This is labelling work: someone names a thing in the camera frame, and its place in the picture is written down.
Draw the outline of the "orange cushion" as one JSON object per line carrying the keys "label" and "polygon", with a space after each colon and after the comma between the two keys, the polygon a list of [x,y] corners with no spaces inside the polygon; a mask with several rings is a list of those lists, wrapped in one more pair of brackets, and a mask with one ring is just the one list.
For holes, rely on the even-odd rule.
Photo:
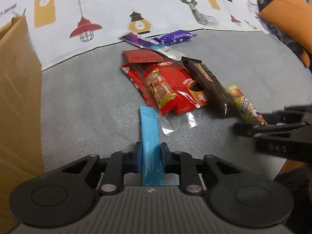
{"label": "orange cushion", "polygon": [[302,0],[258,1],[259,16],[300,44],[304,66],[311,65],[311,6]]}

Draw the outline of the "dark brown wafer pack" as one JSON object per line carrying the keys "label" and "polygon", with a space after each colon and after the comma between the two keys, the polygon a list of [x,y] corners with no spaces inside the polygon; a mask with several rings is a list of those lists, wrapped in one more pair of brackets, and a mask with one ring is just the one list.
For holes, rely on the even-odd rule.
{"label": "dark brown wafer pack", "polygon": [[236,109],[230,94],[208,67],[201,60],[193,58],[182,57],[181,61],[188,72],[203,87],[206,95],[211,99],[214,109],[223,117],[235,117]]}

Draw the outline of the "red coffee sachet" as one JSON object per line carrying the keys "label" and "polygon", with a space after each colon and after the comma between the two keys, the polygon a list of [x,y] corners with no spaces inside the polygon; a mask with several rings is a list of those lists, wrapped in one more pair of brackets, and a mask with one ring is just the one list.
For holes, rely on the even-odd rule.
{"label": "red coffee sachet", "polygon": [[148,107],[161,115],[183,114],[207,105],[203,87],[180,64],[172,61],[121,65]]}

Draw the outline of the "small red flat packet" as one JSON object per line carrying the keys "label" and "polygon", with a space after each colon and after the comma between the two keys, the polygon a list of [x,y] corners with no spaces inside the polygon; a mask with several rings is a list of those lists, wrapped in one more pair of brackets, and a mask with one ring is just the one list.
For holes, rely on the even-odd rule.
{"label": "small red flat packet", "polygon": [[164,60],[161,55],[147,49],[124,50],[122,54],[129,63],[156,63]]}

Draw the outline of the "white printed sofa cover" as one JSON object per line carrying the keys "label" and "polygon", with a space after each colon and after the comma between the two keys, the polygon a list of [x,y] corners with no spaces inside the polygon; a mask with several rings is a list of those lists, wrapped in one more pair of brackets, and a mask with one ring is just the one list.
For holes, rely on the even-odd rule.
{"label": "white printed sofa cover", "polygon": [[263,31],[256,0],[1,0],[1,25],[17,14],[43,69],[116,43],[126,32]]}

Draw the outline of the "purple white long sachet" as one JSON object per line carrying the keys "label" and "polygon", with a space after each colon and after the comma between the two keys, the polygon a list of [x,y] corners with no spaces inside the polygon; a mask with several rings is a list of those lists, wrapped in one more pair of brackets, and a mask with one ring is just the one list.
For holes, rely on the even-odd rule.
{"label": "purple white long sachet", "polygon": [[119,39],[129,44],[135,45],[136,47],[157,52],[162,56],[165,56],[174,61],[181,61],[183,57],[186,57],[185,54],[167,45],[161,44],[153,40],[152,38],[137,35],[132,32],[128,32],[121,35]]}

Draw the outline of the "brown cardboard box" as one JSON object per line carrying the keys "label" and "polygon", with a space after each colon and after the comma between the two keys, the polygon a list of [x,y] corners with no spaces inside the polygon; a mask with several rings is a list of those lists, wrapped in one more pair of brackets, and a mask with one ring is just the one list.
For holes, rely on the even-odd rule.
{"label": "brown cardboard box", "polygon": [[1,27],[1,233],[16,226],[9,197],[20,183],[43,173],[41,63],[24,15]]}

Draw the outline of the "clear red sausage snack pack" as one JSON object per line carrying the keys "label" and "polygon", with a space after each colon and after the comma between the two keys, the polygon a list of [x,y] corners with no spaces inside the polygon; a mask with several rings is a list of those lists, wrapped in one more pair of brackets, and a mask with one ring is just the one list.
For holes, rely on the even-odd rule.
{"label": "clear red sausage snack pack", "polygon": [[133,64],[136,84],[145,103],[156,109],[165,135],[199,124],[199,103],[187,84],[193,82],[189,72],[174,62]]}

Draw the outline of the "blue stick sachet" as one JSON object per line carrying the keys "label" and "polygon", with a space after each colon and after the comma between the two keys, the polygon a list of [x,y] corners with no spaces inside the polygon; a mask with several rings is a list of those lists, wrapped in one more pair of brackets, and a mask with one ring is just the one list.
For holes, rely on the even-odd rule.
{"label": "blue stick sachet", "polygon": [[142,184],[163,186],[163,170],[160,159],[160,141],[157,112],[152,107],[141,106]]}

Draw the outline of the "yellow candy bar wrapper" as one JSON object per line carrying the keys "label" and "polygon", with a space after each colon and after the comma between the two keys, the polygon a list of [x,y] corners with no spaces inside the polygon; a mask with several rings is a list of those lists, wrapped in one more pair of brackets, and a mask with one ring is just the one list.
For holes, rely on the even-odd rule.
{"label": "yellow candy bar wrapper", "polygon": [[239,115],[247,123],[267,126],[268,123],[236,85],[226,88]]}

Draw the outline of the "purple snack packet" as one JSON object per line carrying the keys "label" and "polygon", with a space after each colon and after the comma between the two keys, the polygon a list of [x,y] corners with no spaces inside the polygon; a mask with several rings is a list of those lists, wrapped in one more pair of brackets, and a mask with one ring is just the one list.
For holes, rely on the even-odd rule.
{"label": "purple snack packet", "polygon": [[196,34],[193,34],[185,30],[177,30],[175,32],[166,33],[161,36],[156,36],[153,38],[153,40],[163,45],[172,45],[172,44],[188,41],[196,36],[197,36]]}

